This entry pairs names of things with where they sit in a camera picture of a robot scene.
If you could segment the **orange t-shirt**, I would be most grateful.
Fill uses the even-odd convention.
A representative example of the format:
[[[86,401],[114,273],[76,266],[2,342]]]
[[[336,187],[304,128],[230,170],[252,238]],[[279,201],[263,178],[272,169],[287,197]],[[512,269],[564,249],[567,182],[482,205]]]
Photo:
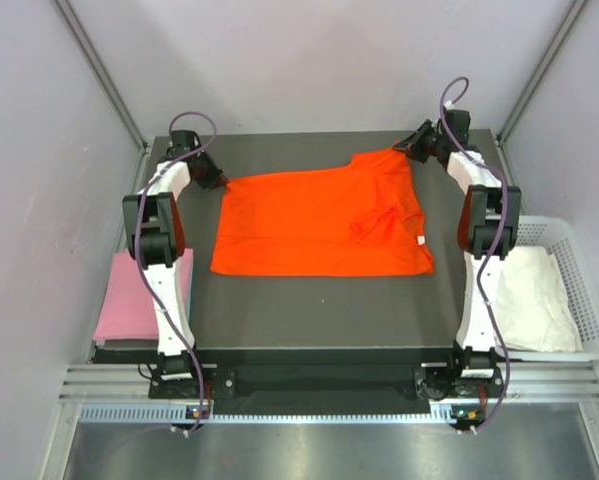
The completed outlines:
[[[434,273],[408,160],[388,148],[357,153],[341,167],[232,180],[210,270],[242,277]]]

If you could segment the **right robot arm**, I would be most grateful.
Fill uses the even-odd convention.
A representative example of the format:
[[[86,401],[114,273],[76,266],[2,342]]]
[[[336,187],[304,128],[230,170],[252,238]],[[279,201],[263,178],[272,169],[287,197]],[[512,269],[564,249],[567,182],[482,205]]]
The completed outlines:
[[[517,243],[521,191],[509,186],[469,145],[470,113],[441,108],[440,118],[426,120],[394,149],[414,161],[435,158],[464,194],[457,243],[466,265],[462,318],[444,366],[417,369],[418,393],[434,401],[502,382],[497,367],[500,348],[509,358],[494,307],[504,261]]]

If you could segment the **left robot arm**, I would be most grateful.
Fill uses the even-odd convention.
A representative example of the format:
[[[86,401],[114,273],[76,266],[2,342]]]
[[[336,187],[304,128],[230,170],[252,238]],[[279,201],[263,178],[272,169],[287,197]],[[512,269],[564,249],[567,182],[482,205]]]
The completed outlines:
[[[172,130],[166,155],[146,186],[122,201],[127,248],[155,311],[157,359],[148,363],[153,399],[206,398],[206,374],[196,356],[180,274],[186,240],[177,207],[195,182],[204,190],[227,178],[190,130]]]

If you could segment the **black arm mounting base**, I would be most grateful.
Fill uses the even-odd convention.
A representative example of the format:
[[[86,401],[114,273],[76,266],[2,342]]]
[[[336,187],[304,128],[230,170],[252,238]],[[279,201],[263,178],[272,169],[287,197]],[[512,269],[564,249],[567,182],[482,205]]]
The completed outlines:
[[[498,397],[499,355],[458,347],[202,348],[172,359],[148,349],[95,349],[96,365],[134,365],[152,399],[236,402],[256,394],[291,399],[327,394],[441,401]]]

